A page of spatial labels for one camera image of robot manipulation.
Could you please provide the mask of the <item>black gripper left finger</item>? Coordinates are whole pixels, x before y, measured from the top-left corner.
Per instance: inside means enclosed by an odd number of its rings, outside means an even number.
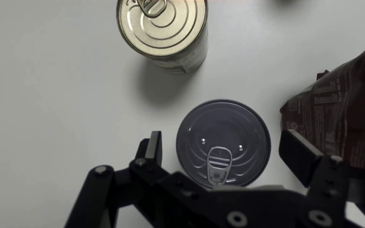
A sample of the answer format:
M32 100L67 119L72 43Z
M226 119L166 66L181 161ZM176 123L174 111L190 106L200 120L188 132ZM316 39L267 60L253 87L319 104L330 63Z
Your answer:
M162 134L160 130L153 130L148 138L143 138L138 146L134 162L143 165L153 162L160 166L162 162Z

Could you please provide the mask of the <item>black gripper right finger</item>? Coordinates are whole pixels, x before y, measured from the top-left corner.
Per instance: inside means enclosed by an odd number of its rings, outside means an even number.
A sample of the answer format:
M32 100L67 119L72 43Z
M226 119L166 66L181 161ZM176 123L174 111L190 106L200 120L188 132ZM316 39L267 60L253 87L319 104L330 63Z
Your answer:
M279 156L304 187L342 186L342 161L324 155L295 129L284 129Z

